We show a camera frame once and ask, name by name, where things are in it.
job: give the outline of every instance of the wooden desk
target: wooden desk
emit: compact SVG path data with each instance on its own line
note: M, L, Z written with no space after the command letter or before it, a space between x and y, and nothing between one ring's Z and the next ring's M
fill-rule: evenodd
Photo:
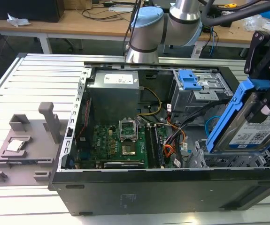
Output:
M103 8L90 10L95 18L115 15L115 12L102 12ZM127 20L114 22L96 21L83 17L81 11L66 10L58 23L34 22L31 25L14 27L7 21L0 21L0 32L6 36L37 37L40 39L44 53L52 53L48 38L73 38L73 39L95 39L95 40L116 40L124 38L130 19L130 13L121 15ZM218 33L219 42L217 46L248 48L253 32L243 29L243 22L234 22L230 28L217 26L214 30ZM198 58L200 51L209 39L209 34L202 33L195 44L192 58Z

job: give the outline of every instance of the white label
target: white label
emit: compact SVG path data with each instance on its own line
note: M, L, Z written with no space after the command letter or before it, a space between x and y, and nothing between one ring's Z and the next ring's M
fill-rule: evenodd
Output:
M200 83L200 85L208 85L207 81L200 81L199 83Z
M263 123L245 122L230 145L235 144L239 145L237 148L245 148L247 145L261 144L268 135L270 135L270 116Z
M171 112L171 104L167 104L167 111Z
M176 158L174 159L174 165L176 165L178 168L181 168L181 162L178 161Z
M247 147L247 144L240 144L238 145L238 148L246 148Z
M132 74L106 74L104 83L133 84Z
M10 162L10 164L22 164L22 162Z
M184 151L188 151L188 144L187 143L183 143L183 148L184 148Z

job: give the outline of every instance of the floor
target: floor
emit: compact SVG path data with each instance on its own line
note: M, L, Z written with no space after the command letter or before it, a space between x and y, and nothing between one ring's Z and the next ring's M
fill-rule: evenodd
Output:
M40 42L31 37L4 37L15 50L13 52L5 41L0 37L0 78L15 59L17 53L42 53ZM121 41L99 41L83 40L84 49L80 49L80 40L70 39L74 45L74 51L69 52L69 45L62 39L51 38L51 47L55 54L90 54L90 55L122 55ZM163 54L163 46L159 46L160 57L189 58L193 47L174 46L173 49L166 47ZM216 47L213 54L209 56L211 47L207 46L201 53L201 58L215 59L242 59L239 48Z

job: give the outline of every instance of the blue plastic bracket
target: blue plastic bracket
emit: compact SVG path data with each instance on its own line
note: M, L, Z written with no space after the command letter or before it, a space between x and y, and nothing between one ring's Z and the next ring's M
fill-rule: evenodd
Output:
M197 82L197 77L193 74L192 70L179 70L179 79L183 84L184 90L201 90L202 87Z
M267 90L270 87L269 80L251 80L249 77L241 82L232 98L227 108L225 109L223 115L219 119L215 128L209 135L206 146L208 152L211 152L214 148L214 142L222 132L223 128L226 126L227 122L230 120L231 116L235 113L235 111L239 111L242 106L242 98L246 91L255 88L256 90Z

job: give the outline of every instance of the hard drive label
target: hard drive label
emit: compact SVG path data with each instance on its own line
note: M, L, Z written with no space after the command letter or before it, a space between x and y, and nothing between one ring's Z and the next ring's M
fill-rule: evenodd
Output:
M261 144L270 135L270 116L263 123L245 122L232 138L231 148L252 148Z

